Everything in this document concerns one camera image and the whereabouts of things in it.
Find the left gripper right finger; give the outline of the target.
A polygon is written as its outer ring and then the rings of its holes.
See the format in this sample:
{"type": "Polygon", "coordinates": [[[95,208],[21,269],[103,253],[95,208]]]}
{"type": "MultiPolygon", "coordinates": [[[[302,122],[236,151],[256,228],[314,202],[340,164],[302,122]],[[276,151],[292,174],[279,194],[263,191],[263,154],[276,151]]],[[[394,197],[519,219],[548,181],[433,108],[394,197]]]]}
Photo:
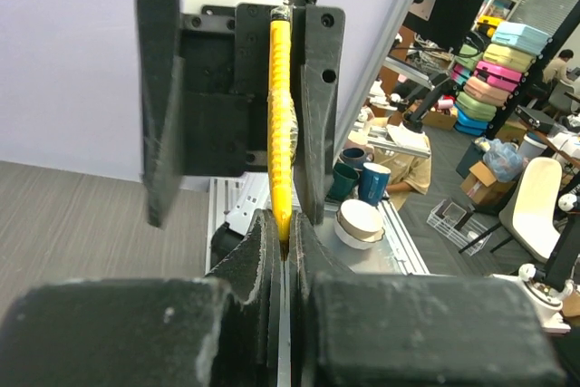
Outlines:
{"type": "Polygon", "coordinates": [[[496,278],[354,273],[295,213],[295,386],[562,386],[534,307],[496,278]]]}

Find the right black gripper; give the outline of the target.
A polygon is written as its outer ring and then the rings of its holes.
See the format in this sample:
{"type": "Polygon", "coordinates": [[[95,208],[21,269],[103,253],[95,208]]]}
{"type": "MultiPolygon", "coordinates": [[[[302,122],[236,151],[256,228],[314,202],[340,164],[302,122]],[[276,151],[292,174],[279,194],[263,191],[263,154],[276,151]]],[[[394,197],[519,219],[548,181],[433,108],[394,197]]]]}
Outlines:
{"type": "MultiPolygon", "coordinates": [[[[209,5],[181,19],[179,0],[135,0],[142,182],[151,226],[164,226],[183,173],[239,177],[266,171],[271,10],[209,5]]],[[[345,16],[339,8],[308,5],[302,21],[297,195],[315,226],[324,219],[332,184],[345,16]]]]}

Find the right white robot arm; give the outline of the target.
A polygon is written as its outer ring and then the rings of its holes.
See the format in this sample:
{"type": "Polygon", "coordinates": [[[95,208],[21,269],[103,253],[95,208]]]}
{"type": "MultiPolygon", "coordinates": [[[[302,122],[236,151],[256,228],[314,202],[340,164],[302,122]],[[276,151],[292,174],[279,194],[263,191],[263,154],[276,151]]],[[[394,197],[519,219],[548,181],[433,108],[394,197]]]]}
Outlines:
{"type": "Polygon", "coordinates": [[[236,239],[268,204],[270,33],[291,30],[287,75],[298,125],[290,200],[312,223],[332,183],[345,17],[316,0],[135,0],[140,55],[142,181],[161,227],[189,176],[240,178],[213,218],[236,239]]]}

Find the yellow utility knife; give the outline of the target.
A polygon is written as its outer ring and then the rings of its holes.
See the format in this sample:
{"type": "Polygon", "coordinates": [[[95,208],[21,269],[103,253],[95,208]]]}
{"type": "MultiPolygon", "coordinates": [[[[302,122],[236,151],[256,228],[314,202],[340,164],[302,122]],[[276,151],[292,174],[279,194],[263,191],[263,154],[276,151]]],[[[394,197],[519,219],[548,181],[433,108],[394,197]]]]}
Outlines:
{"type": "Polygon", "coordinates": [[[292,8],[271,10],[269,25],[269,77],[267,120],[267,169],[271,209],[277,225],[281,258],[289,251],[292,206],[292,163],[297,139],[294,101],[291,95],[292,8]]]}

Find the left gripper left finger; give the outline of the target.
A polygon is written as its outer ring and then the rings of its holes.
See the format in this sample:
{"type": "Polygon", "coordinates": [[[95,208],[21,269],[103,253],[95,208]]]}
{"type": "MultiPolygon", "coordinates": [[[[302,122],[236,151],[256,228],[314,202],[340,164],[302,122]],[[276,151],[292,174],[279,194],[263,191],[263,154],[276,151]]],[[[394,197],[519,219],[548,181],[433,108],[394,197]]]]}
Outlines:
{"type": "Polygon", "coordinates": [[[272,386],[277,228],[259,210],[201,278],[81,279],[16,298],[1,323],[4,386],[272,386]]]}

